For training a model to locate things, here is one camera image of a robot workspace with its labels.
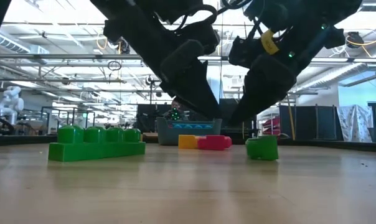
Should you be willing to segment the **red one-stud block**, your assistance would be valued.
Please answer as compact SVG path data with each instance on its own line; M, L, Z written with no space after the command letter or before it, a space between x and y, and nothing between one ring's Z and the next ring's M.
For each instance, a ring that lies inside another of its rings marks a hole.
M222 151L227 148L225 136L207 135L197 139L197 146L200 150Z

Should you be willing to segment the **green two-stud block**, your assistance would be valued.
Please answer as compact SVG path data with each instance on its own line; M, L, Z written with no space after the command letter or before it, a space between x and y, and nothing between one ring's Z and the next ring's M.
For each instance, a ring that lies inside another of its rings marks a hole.
M254 160L275 161L279 159L276 136L259 136L245 142L247 156Z

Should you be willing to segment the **black folding partition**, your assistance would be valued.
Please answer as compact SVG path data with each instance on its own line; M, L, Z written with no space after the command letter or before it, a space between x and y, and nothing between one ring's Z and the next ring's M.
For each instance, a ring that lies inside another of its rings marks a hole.
M332 106L280 106L280 133L296 140L343 141L337 108Z

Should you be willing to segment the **person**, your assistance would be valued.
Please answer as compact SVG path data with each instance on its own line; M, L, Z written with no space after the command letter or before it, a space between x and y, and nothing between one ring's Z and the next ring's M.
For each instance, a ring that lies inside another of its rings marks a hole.
M171 103L171 109L167 112L166 118L173 121L187 121L189 116L181 108L181 104L176 100L173 100Z

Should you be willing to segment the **blue four-stud block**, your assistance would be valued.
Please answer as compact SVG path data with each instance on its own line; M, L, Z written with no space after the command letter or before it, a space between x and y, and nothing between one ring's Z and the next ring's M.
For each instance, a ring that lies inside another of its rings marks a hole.
M171 123L169 128L174 129L212 129L212 124L196 124L196 123Z

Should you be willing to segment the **white humanoid robot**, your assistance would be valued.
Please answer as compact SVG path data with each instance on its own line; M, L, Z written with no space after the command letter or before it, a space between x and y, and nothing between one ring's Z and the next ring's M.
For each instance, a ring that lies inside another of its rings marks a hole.
M3 92L0 102L0 116L7 117L12 125L17 123L17 115L24 109L24 100L19 97L21 87L9 86Z

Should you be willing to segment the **yellow one-stud block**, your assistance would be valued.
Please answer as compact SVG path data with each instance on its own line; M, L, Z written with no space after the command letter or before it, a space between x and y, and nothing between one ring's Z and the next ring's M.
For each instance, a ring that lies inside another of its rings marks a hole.
M197 137L194 135L179 135L179 149L198 149Z

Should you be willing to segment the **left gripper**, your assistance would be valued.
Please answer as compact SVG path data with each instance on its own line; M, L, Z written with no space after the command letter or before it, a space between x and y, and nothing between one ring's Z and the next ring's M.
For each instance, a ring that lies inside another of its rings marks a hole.
M169 30L154 14L125 9L105 21L104 35L112 41L124 38L178 102L206 118L221 118L207 81L208 61L198 59L219 44L208 19Z

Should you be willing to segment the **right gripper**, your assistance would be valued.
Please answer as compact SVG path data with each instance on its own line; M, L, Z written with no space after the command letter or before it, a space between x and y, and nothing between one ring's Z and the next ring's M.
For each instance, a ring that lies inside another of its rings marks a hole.
M324 24L278 24L254 38L237 37L228 62L248 68L245 92L229 124L240 124L282 100L296 77L325 46Z

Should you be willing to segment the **teal plastic bin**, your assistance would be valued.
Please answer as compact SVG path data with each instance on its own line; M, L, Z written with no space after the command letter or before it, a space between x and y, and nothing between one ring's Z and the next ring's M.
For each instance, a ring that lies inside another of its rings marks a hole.
M178 146L180 139L193 142L196 136L220 135L222 120L188 121L156 118L158 143L162 146Z

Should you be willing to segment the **white patterned cloth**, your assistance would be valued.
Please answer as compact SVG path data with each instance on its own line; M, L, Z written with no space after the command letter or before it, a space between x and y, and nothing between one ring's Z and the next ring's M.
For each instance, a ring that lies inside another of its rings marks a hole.
M337 114L344 141L372 142L369 129L374 127L374 123L370 106L341 106L338 107Z

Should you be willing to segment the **green four-stud block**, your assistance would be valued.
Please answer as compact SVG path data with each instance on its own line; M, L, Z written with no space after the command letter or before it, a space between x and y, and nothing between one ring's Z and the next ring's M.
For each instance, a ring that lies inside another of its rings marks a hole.
M49 144L48 160L73 162L143 155L146 143L138 129L63 126L57 142Z

